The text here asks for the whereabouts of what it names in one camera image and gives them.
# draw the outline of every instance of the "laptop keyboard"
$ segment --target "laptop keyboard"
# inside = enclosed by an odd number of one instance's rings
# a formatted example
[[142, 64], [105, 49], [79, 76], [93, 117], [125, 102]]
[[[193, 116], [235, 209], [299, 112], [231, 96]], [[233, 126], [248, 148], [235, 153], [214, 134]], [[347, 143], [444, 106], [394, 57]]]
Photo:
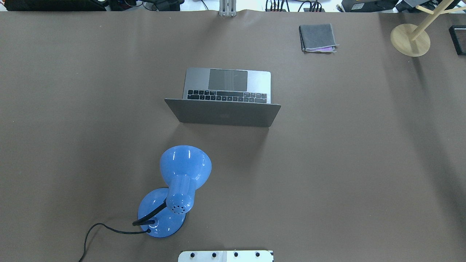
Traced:
[[188, 90], [188, 99], [267, 103], [267, 94], [233, 91]]

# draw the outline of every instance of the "space bar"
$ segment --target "space bar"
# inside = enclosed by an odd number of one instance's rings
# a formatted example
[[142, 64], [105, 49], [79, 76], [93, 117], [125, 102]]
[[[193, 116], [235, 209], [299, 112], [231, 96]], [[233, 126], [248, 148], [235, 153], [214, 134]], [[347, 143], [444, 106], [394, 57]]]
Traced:
[[243, 92], [217, 91], [217, 95], [226, 97], [243, 97]]

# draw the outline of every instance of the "laptop lid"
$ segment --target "laptop lid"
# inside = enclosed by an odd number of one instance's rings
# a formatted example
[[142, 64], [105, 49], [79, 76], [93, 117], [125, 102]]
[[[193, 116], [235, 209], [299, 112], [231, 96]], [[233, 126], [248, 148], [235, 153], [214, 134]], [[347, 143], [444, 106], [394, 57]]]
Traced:
[[225, 101], [233, 102], [234, 97], [250, 97], [253, 94], [254, 98], [258, 98], [257, 102], [271, 103], [270, 90], [271, 74], [267, 71], [190, 67], [186, 70], [183, 99], [200, 99], [197, 97], [200, 92], [202, 94], [199, 95], [204, 95], [205, 91], [214, 91], [215, 95], [215, 91], [223, 91], [224, 95], [220, 96], [225, 96]]
[[270, 127], [281, 105], [169, 99], [165, 102], [182, 123]]

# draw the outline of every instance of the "microfiber cloth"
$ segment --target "microfiber cloth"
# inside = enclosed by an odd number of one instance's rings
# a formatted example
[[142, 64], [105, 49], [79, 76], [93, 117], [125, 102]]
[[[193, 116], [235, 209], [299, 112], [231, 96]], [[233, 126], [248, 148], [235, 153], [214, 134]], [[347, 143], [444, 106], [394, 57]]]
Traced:
[[331, 24], [300, 25], [301, 49], [306, 52], [334, 53], [335, 36]]

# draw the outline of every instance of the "blue desk lamp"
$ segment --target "blue desk lamp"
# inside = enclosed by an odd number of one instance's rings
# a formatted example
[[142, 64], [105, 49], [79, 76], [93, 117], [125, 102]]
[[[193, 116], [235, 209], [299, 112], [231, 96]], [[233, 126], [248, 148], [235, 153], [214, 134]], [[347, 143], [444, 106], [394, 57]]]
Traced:
[[160, 171], [168, 188], [158, 188], [143, 198], [133, 226], [150, 229], [147, 234], [158, 238], [177, 232], [194, 205], [196, 189], [207, 181], [211, 170], [210, 158], [199, 148], [178, 145], [165, 151]]

